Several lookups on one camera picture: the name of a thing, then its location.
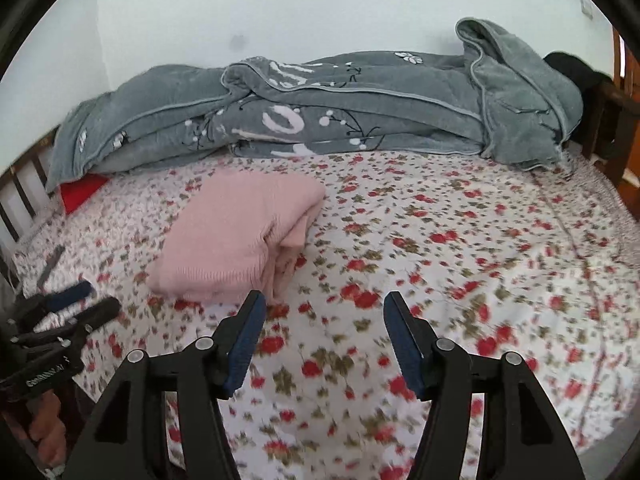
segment wall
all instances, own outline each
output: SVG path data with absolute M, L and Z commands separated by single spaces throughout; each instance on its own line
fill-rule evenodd
M 580 0 L 98 0 L 110 84 L 155 64 L 222 66 L 248 56 L 304 62 L 354 50 L 461 52 L 460 17 L 494 20 L 542 56 L 613 68 L 609 22 Z
M 56 1 L 0 80 L 0 173 L 74 105 L 108 88 L 97 1 Z

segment mattress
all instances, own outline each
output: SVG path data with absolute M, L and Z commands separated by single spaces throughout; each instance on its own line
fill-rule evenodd
M 244 385 L 221 402 L 241 477 L 408 473 L 429 403 L 406 387 L 386 334 L 382 299 L 392 290 L 468 352 L 522 354 L 588 453 L 636 400 L 640 245 L 612 187 L 585 161 L 576 165 L 568 175 L 399 152 L 208 158 L 114 177 L 69 218 L 54 216 L 16 263 L 34 292 L 43 254 L 63 244 L 47 289 L 84 278 L 122 302 L 117 322 L 88 341 L 76 377 L 98 399 L 129 351 L 177 351 L 238 308 L 157 296 L 145 284 L 203 180 L 223 168 L 309 174 L 326 186 L 324 209 L 286 301 L 269 307 Z M 476 396 L 465 478 L 476 471 L 482 407 Z M 176 409 L 171 398 L 170 450 L 181 463 Z

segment pink sweater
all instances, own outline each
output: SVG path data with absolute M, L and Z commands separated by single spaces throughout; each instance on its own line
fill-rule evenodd
M 240 303 L 252 289 L 282 300 L 324 186 L 303 174 L 216 173 L 166 236 L 151 290 L 190 301 Z

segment red cloth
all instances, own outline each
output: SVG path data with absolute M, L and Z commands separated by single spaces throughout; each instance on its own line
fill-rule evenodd
M 75 182 L 60 184 L 60 196 L 65 205 L 65 213 L 70 215 L 108 181 L 105 176 L 89 173 Z

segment silver bolt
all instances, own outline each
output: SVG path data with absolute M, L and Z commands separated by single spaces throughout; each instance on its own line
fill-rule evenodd
M 456 344 L 451 339 L 441 337 L 436 341 L 436 346 L 442 351 L 451 352 L 456 347 Z
M 504 358 L 509 364 L 514 366 L 518 366 L 522 362 L 522 357 L 520 357 L 520 354 L 516 354 L 516 352 L 507 352 Z
M 142 358 L 144 356 L 145 353 L 142 350 L 132 350 L 127 356 L 127 361 L 129 361 L 130 363 L 137 363 L 139 361 L 142 361 Z
M 201 337 L 196 341 L 196 348 L 198 350 L 209 350 L 213 346 L 213 339 L 210 337 Z

